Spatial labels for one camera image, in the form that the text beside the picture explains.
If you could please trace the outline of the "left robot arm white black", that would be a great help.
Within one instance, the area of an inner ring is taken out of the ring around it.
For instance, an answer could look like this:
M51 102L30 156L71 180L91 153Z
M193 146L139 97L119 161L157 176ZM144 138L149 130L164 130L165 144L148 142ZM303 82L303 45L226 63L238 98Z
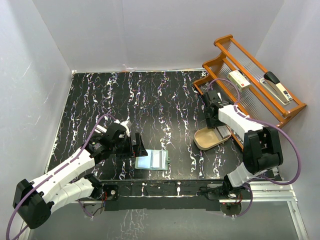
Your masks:
M100 181L93 175L76 178L110 156L130 159L147 156L141 134L135 142L129 122L115 121L104 128L95 125L82 147L54 169L32 181L21 180L15 189L13 208L30 229L44 224L53 212L82 198L99 199L103 195Z

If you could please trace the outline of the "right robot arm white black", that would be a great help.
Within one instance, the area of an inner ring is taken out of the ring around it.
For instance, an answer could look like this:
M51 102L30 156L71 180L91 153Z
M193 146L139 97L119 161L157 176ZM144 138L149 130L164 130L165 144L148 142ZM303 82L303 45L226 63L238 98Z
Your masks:
M216 196L233 199L245 183L283 163L279 133L270 126L250 121L231 101L221 100L215 90L204 93L202 100L210 129L228 126L243 140L242 163L223 178L221 186L206 188Z

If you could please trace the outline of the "green card holder wallet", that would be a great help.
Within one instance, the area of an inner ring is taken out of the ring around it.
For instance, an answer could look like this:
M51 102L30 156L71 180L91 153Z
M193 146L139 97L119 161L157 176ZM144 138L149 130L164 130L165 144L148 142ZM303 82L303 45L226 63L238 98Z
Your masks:
M168 150L147 149L147 156L139 156L135 160L135 169L167 171L171 160Z

